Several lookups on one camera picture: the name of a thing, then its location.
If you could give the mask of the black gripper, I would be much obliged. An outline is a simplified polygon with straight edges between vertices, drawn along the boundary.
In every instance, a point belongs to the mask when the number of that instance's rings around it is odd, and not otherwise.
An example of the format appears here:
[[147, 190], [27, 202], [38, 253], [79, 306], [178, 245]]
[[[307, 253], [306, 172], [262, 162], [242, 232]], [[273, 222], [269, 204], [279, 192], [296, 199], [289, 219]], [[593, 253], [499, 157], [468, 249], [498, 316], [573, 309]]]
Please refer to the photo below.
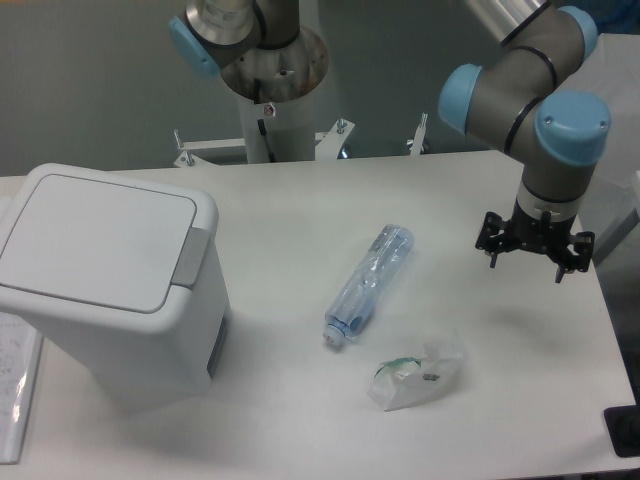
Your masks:
[[571, 235], [574, 222], [574, 216], [563, 221], [554, 221], [547, 213], [540, 218], [531, 217], [516, 202], [509, 221], [491, 211], [485, 214], [475, 248], [490, 258], [491, 268], [496, 266], [500, 254], [513, 250], [554, 258], [555, 283], [560, 284], [565, 275], [586, 273], [592, 261], [595, 233], [583, 231]]

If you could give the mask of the second grey blue robot arm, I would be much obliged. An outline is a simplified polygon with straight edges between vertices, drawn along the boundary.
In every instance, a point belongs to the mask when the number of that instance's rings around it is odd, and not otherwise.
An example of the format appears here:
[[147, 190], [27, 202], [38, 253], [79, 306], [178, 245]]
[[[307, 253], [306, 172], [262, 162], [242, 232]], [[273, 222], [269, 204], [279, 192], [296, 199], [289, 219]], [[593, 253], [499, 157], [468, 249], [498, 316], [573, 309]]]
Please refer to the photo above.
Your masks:
[[297, 1], [189, 1], [169, 36], [196, 73], [213, 77], [249, 50], [283, 49], [299, 36]]

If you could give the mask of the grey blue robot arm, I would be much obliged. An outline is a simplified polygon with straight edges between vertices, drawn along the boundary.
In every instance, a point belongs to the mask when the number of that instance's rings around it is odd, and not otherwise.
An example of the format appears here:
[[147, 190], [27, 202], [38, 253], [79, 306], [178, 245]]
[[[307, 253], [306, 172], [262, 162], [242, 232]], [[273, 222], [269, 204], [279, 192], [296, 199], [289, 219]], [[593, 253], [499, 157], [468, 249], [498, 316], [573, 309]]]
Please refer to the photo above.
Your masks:
[[560, 86], [594, 52], [597, 26], [587, 12], [549, 1], [466, 6], [505, 53], [490, 68], [454, 70], [439, 96], [439, 117], [523, 166], [511, 217], [487, 213], [475, 246], [491, 259], [515, 250], [544, 255], [558, 280], [585, 272], [595, 235], [572, 227], [612, 120], [599, 96]]

